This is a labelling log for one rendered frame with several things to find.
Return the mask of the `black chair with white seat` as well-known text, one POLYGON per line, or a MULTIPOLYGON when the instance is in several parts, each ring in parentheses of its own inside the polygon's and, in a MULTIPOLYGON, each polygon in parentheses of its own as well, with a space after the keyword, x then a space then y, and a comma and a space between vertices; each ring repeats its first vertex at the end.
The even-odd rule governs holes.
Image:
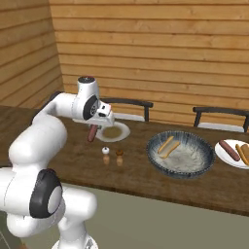
POLYGON ((127 99, 127 98, 104 97, 104 98, 101 98, 101 101, 106 102, 106 103, 122 103, 122 104, 131 104, 131 105, 143 106, 144 107, 145 122, 149 121, 149 109, 153 108, 153 106, 154 106, 154 103, 149 102, 149 101, 127 99))
POLYGON ((224 108, 224 107, 194 107, 193 111, 196 113, 194 127, 233 131, 233 132, 243 132, 243 133, 246 133, 249 128, 249 111, 246 110, 224 108), (243 126, 232 125, 232 124, 202 123, 200 121, 200 118, 203 113, 229 114, 229 115, 244 117, 245 120, 243 126))

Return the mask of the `white topped salt shaker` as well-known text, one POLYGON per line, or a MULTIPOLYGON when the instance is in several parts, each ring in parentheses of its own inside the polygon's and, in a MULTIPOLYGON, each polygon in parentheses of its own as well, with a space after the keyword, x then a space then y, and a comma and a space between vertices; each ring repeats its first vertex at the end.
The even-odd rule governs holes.
POLYGON ((105 165, 108 165, 110 163, 110 149, 108 147, 102 148, 102 154, 103 154, 103 162, 105 165))

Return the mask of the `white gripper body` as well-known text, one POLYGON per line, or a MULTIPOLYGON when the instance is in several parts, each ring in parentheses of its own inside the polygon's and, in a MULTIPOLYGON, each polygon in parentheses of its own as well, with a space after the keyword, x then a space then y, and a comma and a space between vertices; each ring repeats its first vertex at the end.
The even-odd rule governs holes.
POLYGON ((97 112, 93 117, 87 120, 88 125, 98 125, 98 126, 113 126, 115 122, 115 117, 112 111, 108 114, 97 112))

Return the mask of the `tan hot dog bun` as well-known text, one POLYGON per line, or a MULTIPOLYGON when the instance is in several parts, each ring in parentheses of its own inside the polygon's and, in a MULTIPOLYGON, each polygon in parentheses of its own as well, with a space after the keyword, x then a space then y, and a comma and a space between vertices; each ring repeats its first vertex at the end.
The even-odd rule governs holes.
POLYGON ((239 146, 238 144, 235 145, 235 149, 238 151, 240 158, 246 165, 249 165, 249 145, 243 144, 239 146))
POLYGON ((178 140, 175 140, 173 136, 169 136, 159 147, 158 155, 162 159, 166 159, 170 155, 170 153, 173 152, 179 145, 180 142, 178 140))

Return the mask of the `plain white plate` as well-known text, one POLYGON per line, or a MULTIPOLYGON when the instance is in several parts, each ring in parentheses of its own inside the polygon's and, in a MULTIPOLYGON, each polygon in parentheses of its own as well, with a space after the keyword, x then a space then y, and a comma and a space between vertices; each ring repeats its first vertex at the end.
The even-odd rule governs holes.
MULTIPOLYGON (((234 140, 234 139, 226 139, 226 142, 235 150, 235 145, 238 144, 239 146, 242 146, 245 144, 244 141, 234 140)), ((235 161, 233 160, 230 155, 220 146, 219 143, 215 145, 215 153, 218 156, 220 160, 225 162, 226 164, 241 168, 241 169, 248 169, 249 165, 246 165, 243 160, 235 161)))

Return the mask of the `white plate with brown centre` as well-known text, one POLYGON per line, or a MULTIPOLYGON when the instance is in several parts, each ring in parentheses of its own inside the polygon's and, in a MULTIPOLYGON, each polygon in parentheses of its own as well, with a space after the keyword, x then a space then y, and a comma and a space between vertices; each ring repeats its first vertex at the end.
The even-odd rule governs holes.
POLYGON ((103 142, 119 142, 130 135, 130 129, 126 124, 115 122, 113 126, 103 126, 96 133, 96 137, 103 142))

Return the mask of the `reddish brown sausage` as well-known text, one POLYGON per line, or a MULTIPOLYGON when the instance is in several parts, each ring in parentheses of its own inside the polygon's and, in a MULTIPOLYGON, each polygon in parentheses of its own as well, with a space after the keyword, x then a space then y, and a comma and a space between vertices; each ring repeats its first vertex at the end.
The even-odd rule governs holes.
POLYGON ((89 127, 89 134, 88 134, 88 142, 92 142, 95 138, 96 132, 98 129, 98 125, 97 124, 92 124, 89 127))
POLYGON ((230 155, 233 160, 240 160, 240 156, 238 155, 238 153, 225 140, 221 140, 219 144, 230 155))

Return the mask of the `blue grey patterned bowl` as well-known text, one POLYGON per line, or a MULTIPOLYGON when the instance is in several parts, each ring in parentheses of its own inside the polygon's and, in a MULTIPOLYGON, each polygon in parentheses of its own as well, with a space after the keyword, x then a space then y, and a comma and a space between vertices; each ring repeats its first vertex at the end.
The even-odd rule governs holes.
POLYGON ((193 179, 208 171, 215 161, 212 146, 196 134, 168 130, 154 135, 147 143, 150 163, 164 175, 178 179, 193 179), (158 155, 159 147, 173 136, 180 145, 166 159, 158 155))

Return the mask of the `brown topped pepper shaker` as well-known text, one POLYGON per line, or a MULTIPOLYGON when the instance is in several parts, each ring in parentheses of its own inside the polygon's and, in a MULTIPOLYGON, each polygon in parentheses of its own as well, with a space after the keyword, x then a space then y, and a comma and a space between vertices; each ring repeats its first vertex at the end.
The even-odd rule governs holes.
POLYGON ((123 159, 124 151, 123 150, 117 150, 116 156, 117 156, 117 166, 122 166, 124 159, 123 159))

